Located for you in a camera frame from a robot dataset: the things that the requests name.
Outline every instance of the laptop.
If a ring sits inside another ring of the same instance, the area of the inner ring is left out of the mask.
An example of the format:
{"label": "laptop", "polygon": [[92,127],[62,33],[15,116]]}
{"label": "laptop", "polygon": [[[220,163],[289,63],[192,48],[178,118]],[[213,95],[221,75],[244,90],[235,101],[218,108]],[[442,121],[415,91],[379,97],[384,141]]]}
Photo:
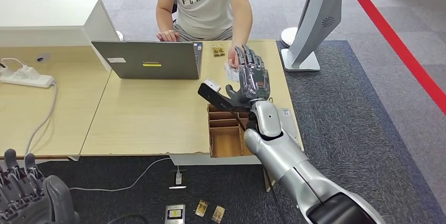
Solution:
{"label": "laptop", "polygon": [[120,78],[199,79],[203,43],[100,42],[92,44]]}

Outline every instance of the gray shorts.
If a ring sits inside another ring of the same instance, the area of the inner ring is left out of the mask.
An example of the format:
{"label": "gray shorts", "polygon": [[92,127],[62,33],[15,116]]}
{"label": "gray shorts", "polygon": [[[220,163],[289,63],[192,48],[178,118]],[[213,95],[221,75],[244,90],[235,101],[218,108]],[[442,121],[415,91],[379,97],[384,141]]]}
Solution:
{"label": "gray shorts", "polygon": [[232,40],[232,27],[229,29],[223,31],[220,35],[216,37],[211,38],[199,38],[195,36],[189,35],[184,29],[179,25],[174,23],[174,30],[178,31],[180,33],[180,42],[189,42],[189,41],[202,41],[202,40],[208,40],[208,41],[216,41],[216,40]]}

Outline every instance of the electrical outlet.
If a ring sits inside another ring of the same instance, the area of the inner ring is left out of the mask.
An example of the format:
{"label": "electrical outlet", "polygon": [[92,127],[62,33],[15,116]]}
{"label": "electrical outlet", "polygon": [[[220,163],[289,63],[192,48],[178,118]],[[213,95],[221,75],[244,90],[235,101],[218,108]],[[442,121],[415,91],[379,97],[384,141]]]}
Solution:
{"label": "electrical outlet", "polygon": [[8,77],[0,76],[0,82],[13,85],[49,88],[51,84],[53,84],[54,78],[48,75],[40,75],[40,77],[37,79],[30,79],[27,77],[19,76],[17,73],[15,73]]}

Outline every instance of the gold card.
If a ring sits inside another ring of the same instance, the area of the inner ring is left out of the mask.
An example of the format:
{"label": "gold card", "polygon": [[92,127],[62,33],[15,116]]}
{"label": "gold card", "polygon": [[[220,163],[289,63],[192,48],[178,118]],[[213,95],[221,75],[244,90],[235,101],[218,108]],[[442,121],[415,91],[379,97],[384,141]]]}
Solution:
{"label": "gold card", "polygon": [[217,208],[214,211],[214,215],[212,215],[212,220],[220,224],[224,214],[225,214],[225,209],[221,206],[217,206]]}
{"label": "gold card", "polygon": [[200,199],[200,202],[198,203],[197,209],[195,209],[195,214],[203,217],[205,215],[206,209],[208,208],[208,203],[204,200]]}
{"label": "gold card", "polygon": [[214,57],[223,57],[226,55],[223,44],[212,45],[212,52],[214,53]]}

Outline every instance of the floor mat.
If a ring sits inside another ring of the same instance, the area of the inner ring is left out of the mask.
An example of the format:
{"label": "floor mat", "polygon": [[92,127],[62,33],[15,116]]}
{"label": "floor mat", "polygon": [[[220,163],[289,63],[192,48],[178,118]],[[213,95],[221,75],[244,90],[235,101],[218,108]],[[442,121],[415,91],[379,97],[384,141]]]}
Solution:
{"label": "floor mat", "polygon": [[[286,73],[303,144],[314,166],[364,197],[387,223],[446,223],[348,43],[323,42],[316,55],[320,72]],[[83,157],[40,167],[69,187],[120,188],[159,158]],[[186,223],[213,223],[216,205],[227,210],[221,223],[281,223],[278,208],[286,223],[304,223],[280,186],[277,208],[272,194],[265,192],[260,166],[185,169],[187,189],[168,189],[175,167],[162,161],[130,190],[73,191],[74,206],[83,223],[107,223],[131,212],[142,213],[150,223],[164,223],[165,205],[177,203],[186,204]],[[200,199],[210,203],[203,218],[194,214]]]}

